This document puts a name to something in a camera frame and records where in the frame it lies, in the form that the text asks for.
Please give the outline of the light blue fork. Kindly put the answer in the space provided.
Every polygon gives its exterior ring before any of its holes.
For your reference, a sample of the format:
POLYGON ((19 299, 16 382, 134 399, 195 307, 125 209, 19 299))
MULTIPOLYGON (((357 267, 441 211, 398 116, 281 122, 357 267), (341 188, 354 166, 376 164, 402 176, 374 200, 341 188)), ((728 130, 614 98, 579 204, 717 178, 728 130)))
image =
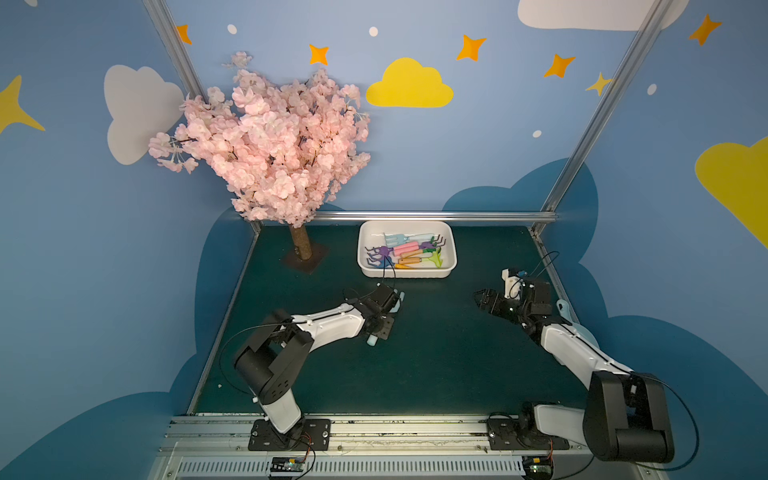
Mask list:
POLYGON ((390 336, 395 321, 394 315, 401 309, 405 298, 405 293, 403 291, 396 290, 395 293, 397 294, 397 300, 394 307, 388 313, 380 317, 380 328, 371 333, 366 340, 366 343, 371 347, 374 347, 379 340, 387 340, 390 336))
POLYGON ((406 234, 385 234, 385 244, 390 247, 398 247, 400 245, 404 245, 410 242, 416 242, 417 244, 425 241, 429 241, 432 239, 432 234, 416 234, 416 235, 406 235, 406 234))

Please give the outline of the purple fork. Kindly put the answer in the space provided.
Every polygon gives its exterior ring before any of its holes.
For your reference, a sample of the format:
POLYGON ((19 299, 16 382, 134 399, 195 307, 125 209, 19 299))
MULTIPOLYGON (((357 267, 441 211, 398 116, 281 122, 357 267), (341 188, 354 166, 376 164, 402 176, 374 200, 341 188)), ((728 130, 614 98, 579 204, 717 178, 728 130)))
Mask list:
POLYGON ((431 237, 429 240, 426 241, 410 241, 403 245, 396 246, 393 249, 393 254, 395 256, 404 256, 405 254, 409 254, 416 251, 436 251, 439 248, 442 248, 446 244, 446 239, 442 236, 437 237, 431 237))

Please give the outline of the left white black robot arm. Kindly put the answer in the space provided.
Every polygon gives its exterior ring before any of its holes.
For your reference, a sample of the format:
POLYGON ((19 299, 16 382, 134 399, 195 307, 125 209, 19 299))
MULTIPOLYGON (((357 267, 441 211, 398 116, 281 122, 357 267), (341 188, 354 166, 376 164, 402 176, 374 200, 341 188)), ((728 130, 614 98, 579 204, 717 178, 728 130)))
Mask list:
POLYGON ((292 388, 310 353, 340 340, 364 336, 375 345, 389 338, 404 293, 379 283, 369 294, 305 315, 272 312, 233 357, 233 368, 273 430, 294 438, 304 415, 292 388))

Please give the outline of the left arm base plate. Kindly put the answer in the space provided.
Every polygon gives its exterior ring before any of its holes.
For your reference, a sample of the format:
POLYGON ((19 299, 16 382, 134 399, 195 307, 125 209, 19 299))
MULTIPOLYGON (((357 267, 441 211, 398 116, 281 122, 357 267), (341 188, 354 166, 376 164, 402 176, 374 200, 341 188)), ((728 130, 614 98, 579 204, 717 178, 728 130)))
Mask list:
POLYGON ((280 433, 269 420, 253 423, 248 441, 249 451, 294 451, 311 447, 327 451, 331 434, 330 419, 302 419, 287 433, 280 433))

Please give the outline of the white plastic storage box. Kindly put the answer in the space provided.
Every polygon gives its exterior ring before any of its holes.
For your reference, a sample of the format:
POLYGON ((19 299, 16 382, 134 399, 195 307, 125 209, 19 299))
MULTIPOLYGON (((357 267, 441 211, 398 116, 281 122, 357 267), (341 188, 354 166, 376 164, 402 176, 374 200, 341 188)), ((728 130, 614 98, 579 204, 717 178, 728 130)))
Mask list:
POLYGON ((358 235, 357 263, 362 273, 369 278, 392 279, 441 279, 448 277, 458 264, 456 243, 451 227, 441 221, 367 221, 364 222, 358 235), (432 234, 432 237, 442 236, 446 244, 440 248, 443 267, 438 269, 415 268, 401 269, 396 265, 386 269, 371 268, 366 265, 365 248, 379 247, 385 244, 385 234, 432 234))

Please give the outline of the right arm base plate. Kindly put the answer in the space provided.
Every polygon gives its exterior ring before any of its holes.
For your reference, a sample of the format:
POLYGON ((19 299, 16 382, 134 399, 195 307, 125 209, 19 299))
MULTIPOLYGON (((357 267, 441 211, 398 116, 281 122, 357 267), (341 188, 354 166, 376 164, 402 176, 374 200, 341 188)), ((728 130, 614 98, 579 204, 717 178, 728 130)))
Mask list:
POLYGON ((493 451, 541 450, 566 451, 567 440, 545 435, 535 428, 520 426, 517 418, 491 416, 486 419, 487 440, 493 451))

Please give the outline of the lime fork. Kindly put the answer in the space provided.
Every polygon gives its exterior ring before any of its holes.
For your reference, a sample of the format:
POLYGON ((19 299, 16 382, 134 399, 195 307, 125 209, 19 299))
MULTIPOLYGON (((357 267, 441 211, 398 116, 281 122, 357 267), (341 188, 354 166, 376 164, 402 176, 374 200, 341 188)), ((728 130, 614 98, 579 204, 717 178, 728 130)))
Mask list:
POLYGON ((401 269, 442 268, 443 259, 441 249, 414 250, 407 252, 397 259, 395 265, 397 268, 401 269))

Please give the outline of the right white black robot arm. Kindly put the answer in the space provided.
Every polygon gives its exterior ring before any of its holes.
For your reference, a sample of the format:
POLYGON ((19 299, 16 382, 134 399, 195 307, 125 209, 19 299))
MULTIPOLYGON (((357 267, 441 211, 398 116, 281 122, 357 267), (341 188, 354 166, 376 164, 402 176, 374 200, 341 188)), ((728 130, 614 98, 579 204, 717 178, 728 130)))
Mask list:
POLYGON ((584 408, 524 404, 513 427, 529 449, 581 445, 599 460, 669 463, 675 446, 665 387, 604 353, 575 323, 550 285, 508 277, 503 291, 474 292, 477 307, 517 326, 586 388, 584 408))

